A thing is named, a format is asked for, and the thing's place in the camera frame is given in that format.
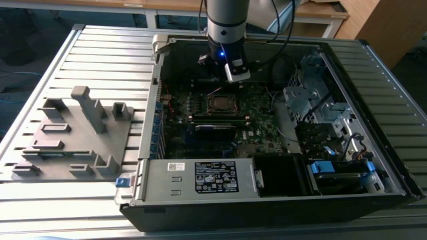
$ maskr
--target blue clip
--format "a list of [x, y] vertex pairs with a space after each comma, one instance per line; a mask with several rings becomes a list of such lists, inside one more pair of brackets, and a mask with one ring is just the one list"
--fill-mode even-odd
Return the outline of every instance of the blue clip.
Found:
[[131, 187], [131, 178], [118, 177], [115, 180], [117, 188], [129, 188]]
[[158, 152], [158, 146], [151, 144], [150, 151], [155, 154]]
[[329, 146], [324, 146], [324, 148], [328, 150], [329, 154], [332, 154], [333, 156], [337, 154], [336, 151]]
[[159, 114], [163, 110], [163, 104], [161, 102], [155, 103], [155, 113]]
[[310, 166], [314, 174], [336, 173], [332, 161], [316, 161]]
[[158, 135], [153, 135], [151, 136], [151, 141], [157, 144], [159, 141], [159, 136]]
[[374, 162], [369, 161], [369, 162], [366, 163], [366, 166], [368, 166], [368, 169], [369, 169], [370, 173], [376, 171]]

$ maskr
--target white sticker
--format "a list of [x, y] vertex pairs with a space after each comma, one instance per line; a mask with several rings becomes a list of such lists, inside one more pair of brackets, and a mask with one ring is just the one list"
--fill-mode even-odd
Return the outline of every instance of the white sticker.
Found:
[[142, 8], [143, 5], [141, 4], [123, 4], [126, 7]]
[[183, 162], [170, 162], [167, 164], [169, 171], [185, 171], [186, 170], [186, 163]]

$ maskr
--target motherboard chip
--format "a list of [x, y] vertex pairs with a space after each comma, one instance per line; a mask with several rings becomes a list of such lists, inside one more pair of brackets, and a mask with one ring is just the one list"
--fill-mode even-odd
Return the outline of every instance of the motherboard chip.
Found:
[[232, 95], [213, 95], [207, 98], [207, 112], [210, 115], [238, 115], [237, 98]]

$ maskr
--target wooden table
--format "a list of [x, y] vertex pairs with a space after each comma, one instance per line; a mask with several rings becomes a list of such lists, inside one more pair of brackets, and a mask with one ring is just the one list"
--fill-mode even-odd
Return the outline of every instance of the wooden table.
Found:
[[[145, 6], [146, 10], [153, 11], [147, 15], [147, 19], [153, 16], [155, 18], [158, 15], [197, 17], [199, 15], [199, 7], [201, 0], [147, 0]], [[349, 17], [350, 14], [348, 12], [338, 12], [330, 3], [308, 2], [297, 10], [296, 22], [328, 25], [322, 37], [334, 38], [344, 21]], [[254, 17], [250, 17], [248, 22], [266, 28], [266, 25], [258, 22]], [[150, 25], [149, 27], [158, 28], [158, 25]]]
[[[145, 14], [149, 28], [159, 26], [158, 15], [199, 15], [201, 0], [0, 0], [0, 7], [63, 11]], [[325, 38], [334, 38], [348, 12], [337, 12], [330, 3], [305, 3], [297, 11], [297, 23], [324, 24]]]

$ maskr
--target metal bracket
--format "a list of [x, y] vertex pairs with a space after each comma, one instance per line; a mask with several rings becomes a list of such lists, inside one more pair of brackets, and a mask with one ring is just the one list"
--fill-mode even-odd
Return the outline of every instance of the metal bracket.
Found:
[[157, 34], [153, 37], [153, 53], [154, 54], [163, 53], [167, 50], [166, 46], [169, 46], [169, 44], [170, 44], [170, 35]]

